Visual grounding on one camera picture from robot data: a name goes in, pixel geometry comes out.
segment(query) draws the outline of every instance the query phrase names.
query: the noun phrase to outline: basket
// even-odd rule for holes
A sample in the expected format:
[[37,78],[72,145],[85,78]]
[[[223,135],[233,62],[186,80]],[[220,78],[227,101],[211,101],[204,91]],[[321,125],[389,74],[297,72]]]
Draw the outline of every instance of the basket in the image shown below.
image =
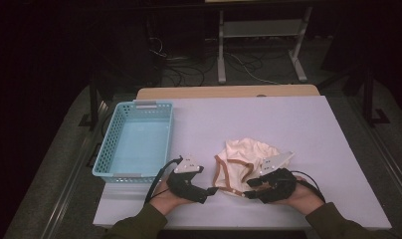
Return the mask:
[[171,102],[133,101],[114,109],[93,175],[105,182],[151,183],[169,159]]

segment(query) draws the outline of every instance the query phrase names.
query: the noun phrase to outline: sleeve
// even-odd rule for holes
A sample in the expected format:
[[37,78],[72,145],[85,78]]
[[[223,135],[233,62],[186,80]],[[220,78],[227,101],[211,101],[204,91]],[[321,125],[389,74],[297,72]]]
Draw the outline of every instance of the sleeve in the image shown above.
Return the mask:
[[356,222],[344,219],[332,202],[317,208],[306,220],[322,239],[376,238]]
[[167,219],[151,204],[145,204],[135,217],[116,222],[102,239],[155,239]]

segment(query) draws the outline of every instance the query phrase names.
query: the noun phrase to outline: white table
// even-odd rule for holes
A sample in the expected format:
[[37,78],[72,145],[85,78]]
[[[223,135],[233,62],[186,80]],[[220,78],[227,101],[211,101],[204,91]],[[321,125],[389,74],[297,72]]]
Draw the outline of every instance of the white table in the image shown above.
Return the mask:
[[[369,229],[391,228],[325,97],[171,99],[171,157],[192,154],[205,167],[193,184],[211,186],[214,155],[227,139],[253,139],[296,153],[289,169],[308,173],[341,214]],[[107,183],[94,225],[110,227],[134,216],[148,185]],[[220,191],[205,204],[168,215],[171,229],[306,229],[303,216],[283,205],[264,205]]]

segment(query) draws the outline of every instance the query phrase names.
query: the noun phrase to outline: person's left hand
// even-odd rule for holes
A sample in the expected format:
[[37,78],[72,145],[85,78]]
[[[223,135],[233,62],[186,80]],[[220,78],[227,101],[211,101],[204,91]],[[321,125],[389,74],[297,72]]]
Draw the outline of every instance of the person's left hand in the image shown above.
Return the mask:
[[193,201],[181,198],[173,194],[167,186],[167,177],[162,178],[161,182],[157,185],[154,190],[153,197],[149,203],[155,207],[163,215],[167,215],[175,207],[182,204],[189,204]]

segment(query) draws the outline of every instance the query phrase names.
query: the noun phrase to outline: beige cloth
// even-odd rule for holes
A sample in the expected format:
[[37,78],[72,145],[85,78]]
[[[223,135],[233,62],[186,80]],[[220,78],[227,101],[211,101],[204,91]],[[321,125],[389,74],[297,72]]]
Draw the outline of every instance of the beige cloth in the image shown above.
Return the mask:
[[215,156],[213,185],[226,193],[244,196],[244,191],[252,190],[247,180],[260,176],[264,158],[278,154],[275,147],[251,138],[227,140],[226,148]]

